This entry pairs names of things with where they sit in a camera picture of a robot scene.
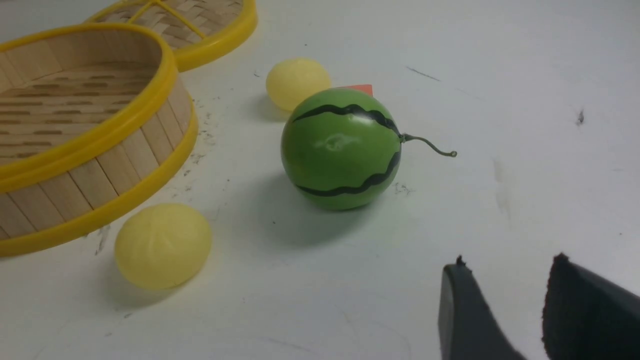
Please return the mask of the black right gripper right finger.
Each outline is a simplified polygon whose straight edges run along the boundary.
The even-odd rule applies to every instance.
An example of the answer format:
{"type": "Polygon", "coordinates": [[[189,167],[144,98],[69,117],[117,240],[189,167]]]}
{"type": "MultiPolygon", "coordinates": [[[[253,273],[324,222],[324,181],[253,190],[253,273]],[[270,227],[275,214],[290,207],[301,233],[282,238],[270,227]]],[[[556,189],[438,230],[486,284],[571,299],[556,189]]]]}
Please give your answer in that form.
{"type": "Polygon", "coordinates": [[[560,253],[547,281],[542,344],[551,360],[637,360],[640,298],[560,253]]]}

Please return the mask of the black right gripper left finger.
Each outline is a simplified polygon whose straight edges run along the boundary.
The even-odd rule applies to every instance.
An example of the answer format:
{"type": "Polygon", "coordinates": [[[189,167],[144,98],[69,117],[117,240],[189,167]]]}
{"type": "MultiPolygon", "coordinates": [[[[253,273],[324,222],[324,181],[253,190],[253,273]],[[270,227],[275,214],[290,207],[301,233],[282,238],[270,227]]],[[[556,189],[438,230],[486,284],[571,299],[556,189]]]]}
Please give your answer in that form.
{"type": "Polygon", "coordinates": [[[442,360],[523,360],[496,321],[461,255],[442,269],[438,312],[442,360]]]}

